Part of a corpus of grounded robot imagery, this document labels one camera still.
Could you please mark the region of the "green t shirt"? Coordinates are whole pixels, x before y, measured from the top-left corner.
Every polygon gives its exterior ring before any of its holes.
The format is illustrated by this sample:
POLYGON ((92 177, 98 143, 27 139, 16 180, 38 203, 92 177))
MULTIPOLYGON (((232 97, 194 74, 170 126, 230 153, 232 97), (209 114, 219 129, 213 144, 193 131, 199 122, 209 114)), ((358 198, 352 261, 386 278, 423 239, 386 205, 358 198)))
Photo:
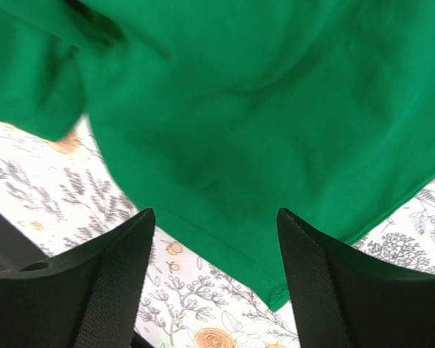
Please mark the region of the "green t shirt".
POLYGON ((127 197, 276 311, 280 208, 351 244, 435 178, 435 1, 0 1, 0 121, 84 114, 127 197))

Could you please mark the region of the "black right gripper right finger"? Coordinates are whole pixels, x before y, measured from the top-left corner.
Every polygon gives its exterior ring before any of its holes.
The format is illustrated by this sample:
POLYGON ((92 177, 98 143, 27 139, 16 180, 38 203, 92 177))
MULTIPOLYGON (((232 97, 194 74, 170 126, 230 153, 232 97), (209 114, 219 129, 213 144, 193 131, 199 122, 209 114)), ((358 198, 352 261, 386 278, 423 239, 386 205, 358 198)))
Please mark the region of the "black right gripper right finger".
POLYGON ((435 275, 362 253, 285 208, 277 229, 301 347, 435 347, 435 275))

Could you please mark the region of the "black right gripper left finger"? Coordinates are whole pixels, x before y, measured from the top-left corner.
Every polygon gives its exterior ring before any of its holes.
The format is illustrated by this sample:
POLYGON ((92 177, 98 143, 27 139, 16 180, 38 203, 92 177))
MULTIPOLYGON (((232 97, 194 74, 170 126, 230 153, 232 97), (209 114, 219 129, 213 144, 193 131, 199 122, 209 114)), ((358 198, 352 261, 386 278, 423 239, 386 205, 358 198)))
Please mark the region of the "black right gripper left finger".
POLYGON ((134 326, 155 223, 145 209, 46 257, 0 214, 0 347, 146 347, 134 326))

